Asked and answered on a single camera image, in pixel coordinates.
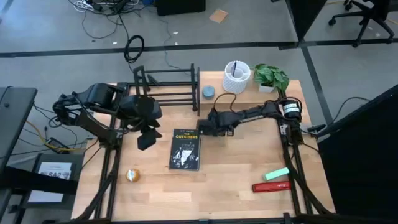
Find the green leaves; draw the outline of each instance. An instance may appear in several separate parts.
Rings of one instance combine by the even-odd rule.
[[[289,78],[281,69],[266,64],[254,67],[254,81],[260,85],[274,86],[285,91],[289,85]]]

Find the white pen holder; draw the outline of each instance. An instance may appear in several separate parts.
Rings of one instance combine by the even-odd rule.
[[[225,67],[225,75],[223,79],[224,90],[235,94],[243,92],[249,81],[250,74],[250,68],[244,62],[233,61],[228,63]]]

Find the the outsiders book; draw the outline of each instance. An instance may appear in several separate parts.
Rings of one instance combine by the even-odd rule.
[[[174,129],[170,169],[199,170],[200,138],[197,130]]]

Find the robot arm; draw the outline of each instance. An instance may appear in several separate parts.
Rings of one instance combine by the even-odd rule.
[[[113,129],[97,121],[90,109],[110,114],[122,121],[121,129]],[[120,134],[141,131],[138,148],[145,150],[155,144],[161,135],[155,130],[162,111],[155,99],[146,95],[124,96],[124,89],[105,83],[96,83],[83,93],[61,95],[53,105],[59,125],[79,126],[98,137],[101,144],[114,147]]]
[[[211,109],[206,120],[198,120],[197,128],[202,135],[233,136],[234,128],[239,124],[255,121],[263,118],[283,119],[293,127],[295,136],[302,139],[300,122],[302,104],[298,99],[285,98],[280,101],[266,101],[263,105],[241,111],[217,111]]]

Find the potted plant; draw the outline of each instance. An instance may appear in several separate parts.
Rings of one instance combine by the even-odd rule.
[[[289,78],[284,71],[266,64],[254,67],[254,81],[260,84],[259,91],[263,93],[270,93],[274,88],[285,91],[289,85]]]

